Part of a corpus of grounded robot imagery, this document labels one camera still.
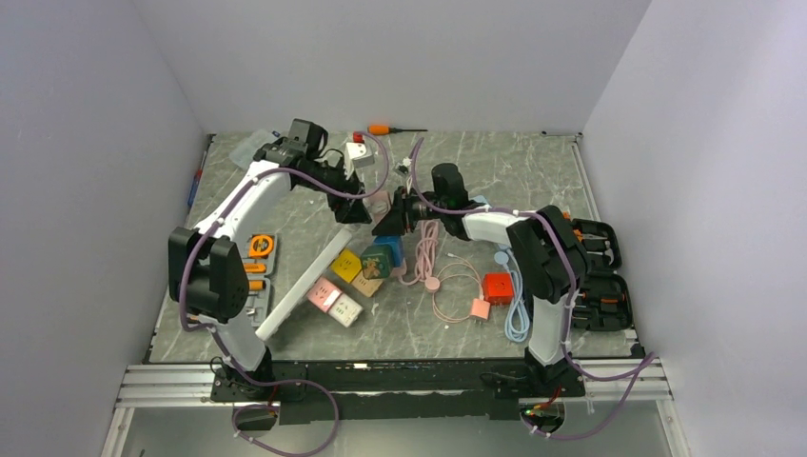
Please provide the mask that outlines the clear plastic screw box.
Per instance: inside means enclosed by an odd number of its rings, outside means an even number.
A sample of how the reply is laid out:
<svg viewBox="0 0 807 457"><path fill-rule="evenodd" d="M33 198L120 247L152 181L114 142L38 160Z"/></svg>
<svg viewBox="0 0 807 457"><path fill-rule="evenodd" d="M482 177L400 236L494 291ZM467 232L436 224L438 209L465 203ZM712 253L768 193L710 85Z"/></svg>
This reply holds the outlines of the clear plastic screw box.
<svg viewBox="0 0 807 457"><path fill-rule="evenodd" d="M276 130L258 129L242 140L229 154L230 161L239 169L248 169L254 161L257 151L266 144L274 143L280 138Z"/></svg>

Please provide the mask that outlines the blue cube socket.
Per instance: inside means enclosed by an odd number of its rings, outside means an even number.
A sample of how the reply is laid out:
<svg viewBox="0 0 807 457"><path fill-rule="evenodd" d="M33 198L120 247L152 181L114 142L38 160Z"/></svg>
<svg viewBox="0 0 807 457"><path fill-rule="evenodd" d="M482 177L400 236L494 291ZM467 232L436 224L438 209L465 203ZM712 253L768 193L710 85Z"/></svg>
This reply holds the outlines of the blue cube socket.
<svg viewBox="0 0 807 457"><path fill-rule="evenodd" d="M401 236L377 236L373 240L374 246L387 246L391 250L392 262L395 268L400 267L404 262L403 239Z"/></svg>

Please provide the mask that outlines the green cube socket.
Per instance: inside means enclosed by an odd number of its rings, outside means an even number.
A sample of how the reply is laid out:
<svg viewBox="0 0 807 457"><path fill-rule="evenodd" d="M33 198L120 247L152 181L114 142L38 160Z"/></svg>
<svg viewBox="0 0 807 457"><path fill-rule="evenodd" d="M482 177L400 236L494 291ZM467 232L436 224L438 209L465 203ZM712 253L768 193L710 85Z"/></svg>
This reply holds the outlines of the green cube socket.
<svg viewBox="0 0 807 457"><path fill-rule="evenodd" d="M360 255L362 274L367 280L383 280L395 268L393 250L389 245L368 246Z"/></svg>

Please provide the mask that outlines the red cube socket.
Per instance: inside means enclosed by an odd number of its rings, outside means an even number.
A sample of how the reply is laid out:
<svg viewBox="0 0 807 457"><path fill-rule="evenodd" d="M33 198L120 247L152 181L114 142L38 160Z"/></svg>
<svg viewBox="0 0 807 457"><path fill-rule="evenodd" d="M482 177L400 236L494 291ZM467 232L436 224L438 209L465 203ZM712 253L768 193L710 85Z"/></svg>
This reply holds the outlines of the red cube socket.
<svg viewBox="0 0 807 457"><path fill-rule="evenodd" d="M482 278L483 300L492 306L509 305L514 297L512 277L507 272L490 272Z"/></svg>

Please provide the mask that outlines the grey tool tray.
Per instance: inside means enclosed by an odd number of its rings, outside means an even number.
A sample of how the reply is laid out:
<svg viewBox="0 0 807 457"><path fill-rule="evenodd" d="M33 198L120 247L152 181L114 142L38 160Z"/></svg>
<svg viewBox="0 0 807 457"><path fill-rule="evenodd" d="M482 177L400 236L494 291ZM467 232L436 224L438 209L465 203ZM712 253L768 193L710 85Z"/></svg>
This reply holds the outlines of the grey tool tray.
<svg viewBox="0 0 807 457"><path fill-rule="evenodd" d="M248 285L246 315L250 324L257 328L272 309L272 279L277 267L279 238L273 233L252 234L244 250L242 262Z"/></svg>

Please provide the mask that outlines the yellow cube socket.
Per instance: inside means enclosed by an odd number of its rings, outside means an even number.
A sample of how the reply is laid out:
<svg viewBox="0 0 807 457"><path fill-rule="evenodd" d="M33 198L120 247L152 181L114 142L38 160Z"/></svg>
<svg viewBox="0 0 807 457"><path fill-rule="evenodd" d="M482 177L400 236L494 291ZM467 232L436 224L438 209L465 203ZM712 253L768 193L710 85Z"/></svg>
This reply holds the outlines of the yellow cube socket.
<svg viewBox="0 0 807 457"><path fill-rule="evenodd" d="M330 269L344 282L350 284L362 272L362 262L357 254L344 248L330 264Z"/></svg>

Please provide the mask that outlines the beige cube socket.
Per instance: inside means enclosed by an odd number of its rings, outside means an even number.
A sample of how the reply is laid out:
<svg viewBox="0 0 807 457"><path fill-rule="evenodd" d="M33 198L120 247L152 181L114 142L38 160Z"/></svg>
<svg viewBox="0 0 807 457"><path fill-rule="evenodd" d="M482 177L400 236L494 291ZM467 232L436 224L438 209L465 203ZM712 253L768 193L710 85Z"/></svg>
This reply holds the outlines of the beige cube socket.
<svg viewBox="0 0 807 457"><path fill-rule="evenodd" d="M362 273L359 273L351 282L350 285L354 287L363 296L371 298L380 289L384 283L383 279L367 279Z"/></svg>

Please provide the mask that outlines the pink cube socket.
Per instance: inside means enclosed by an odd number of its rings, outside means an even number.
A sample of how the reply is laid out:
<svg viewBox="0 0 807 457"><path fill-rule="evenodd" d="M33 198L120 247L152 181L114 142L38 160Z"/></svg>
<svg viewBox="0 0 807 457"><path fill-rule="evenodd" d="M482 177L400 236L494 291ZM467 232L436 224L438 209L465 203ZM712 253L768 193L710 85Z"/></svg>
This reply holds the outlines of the pink cube socket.
<svg viewBox="0 0 807 457"><path fill-rule="evenodd" d="M308 290L306 299L323 313L329 313L341 295L342 291L337 286L320 277Z"/></svg>

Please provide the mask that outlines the white cube socket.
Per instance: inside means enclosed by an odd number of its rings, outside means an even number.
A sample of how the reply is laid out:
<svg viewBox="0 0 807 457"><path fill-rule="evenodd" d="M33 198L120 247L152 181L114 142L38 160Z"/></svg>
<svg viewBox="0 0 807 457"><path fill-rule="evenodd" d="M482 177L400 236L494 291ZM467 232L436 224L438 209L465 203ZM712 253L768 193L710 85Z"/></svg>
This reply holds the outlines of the white cube socket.
<svg viewBox="0 0 807 457"><path fill-rule="evenodd" d="M329 308L327 314L345 328L350 328L364 311L364 308L349 295L341 294Z"/></svg>

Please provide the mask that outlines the white power strip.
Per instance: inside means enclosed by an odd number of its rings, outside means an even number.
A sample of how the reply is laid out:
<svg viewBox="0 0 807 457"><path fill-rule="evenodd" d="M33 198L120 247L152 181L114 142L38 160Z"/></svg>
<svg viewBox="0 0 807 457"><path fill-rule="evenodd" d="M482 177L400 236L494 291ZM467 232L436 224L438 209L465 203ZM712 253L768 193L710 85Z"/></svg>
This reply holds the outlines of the white power strip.
<svg viewBox="0 0 807 457"><path fill-rule="evenodd" d="M329 243L320 251L301 277L294 283L278 305L267 315L255 330L256 336L263 342L277 332L282 323L289 317L297 305L305 298L307 292L328 269L341 251L353 238L350 228L341 228Z"/></svg>

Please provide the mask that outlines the black tool case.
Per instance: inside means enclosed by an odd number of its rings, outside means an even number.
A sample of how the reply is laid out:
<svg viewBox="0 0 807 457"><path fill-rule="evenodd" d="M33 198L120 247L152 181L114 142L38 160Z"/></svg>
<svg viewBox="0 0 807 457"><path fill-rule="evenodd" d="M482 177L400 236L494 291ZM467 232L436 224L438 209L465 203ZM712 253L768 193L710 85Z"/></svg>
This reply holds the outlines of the black tool case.
<svg viewBox="0 0 807 457"><path fill-rule="evenodd" d="M615 230L602 221L572 219L566 211L563 216L592 263L592 270L581 282L571 327L594 332L631 328L632 303L627 283L618 275L622 259Z"/></svg>

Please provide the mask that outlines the pink power strip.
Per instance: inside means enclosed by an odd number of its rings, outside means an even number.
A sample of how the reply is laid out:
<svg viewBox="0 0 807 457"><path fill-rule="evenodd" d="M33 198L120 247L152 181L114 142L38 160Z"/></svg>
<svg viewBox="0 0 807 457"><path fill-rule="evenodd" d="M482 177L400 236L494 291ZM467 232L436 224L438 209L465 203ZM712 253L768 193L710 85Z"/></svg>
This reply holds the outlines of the pink power strip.
<svg viewBox="0 0 807 457"><path fill-rule="evenodd" d="M380 190L364 199L365 206L374 223L380 222L390 211L392 197L387 190Z"/></svg>

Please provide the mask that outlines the pink charger plug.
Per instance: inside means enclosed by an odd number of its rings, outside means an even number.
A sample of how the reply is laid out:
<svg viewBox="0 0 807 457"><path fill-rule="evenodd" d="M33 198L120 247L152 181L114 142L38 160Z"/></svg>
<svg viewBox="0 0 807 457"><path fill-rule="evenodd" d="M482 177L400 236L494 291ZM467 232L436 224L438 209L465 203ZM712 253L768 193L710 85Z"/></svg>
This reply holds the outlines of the pink charger plug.
<svg viewBox="0 0 807 457"><path fill-rule="evenodd" d="M489 319L491 311L491 305L483 300L482 298L474 298L471 302L471 308L469 311L469 318L486 322Z"/></svg>

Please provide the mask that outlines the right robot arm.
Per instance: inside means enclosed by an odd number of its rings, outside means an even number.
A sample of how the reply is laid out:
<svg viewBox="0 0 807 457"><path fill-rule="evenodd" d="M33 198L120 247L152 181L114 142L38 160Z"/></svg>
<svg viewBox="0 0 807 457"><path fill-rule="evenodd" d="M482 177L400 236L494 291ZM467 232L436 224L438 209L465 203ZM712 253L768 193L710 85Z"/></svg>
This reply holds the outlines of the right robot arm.
<svg viewBox="0 0 807 457"><path fill-rule="evenodd" d="M431 191L396 190L390 210L372 234L403 236L421 221L439 220L448 234L460 240L510 248L524 288L534 300L527 351L536 362L525 368L524 382L537 395L550 393L561 382L557 364L563 364L568 355L575 293L592 269L574 223L555 206L516 211L474 201L454 164L435 166L431 179Z"/></svg>

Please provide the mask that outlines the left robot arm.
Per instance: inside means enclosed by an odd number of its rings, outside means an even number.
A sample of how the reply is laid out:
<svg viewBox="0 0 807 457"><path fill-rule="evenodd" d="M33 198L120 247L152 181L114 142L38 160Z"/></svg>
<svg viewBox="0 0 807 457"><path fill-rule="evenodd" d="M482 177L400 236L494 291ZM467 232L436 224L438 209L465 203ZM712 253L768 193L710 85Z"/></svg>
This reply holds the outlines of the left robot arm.
<svg viewBox="0 0 807 457"><path fill-rule="evenodd" d="M286 135L257 148L246 175L222 204L193 228L175 228L167 241L168 293L186 332L206 331L222 351L222 373L248 399L268 395L277 382L266 340L305 297L353 237L351 226L372 221L370 196L343 156L325 161L328 132L295 119ZM249 284L240 252L256 225L295 187L324 192L340 231L286 296L254 328L246 314Z"/></svg>

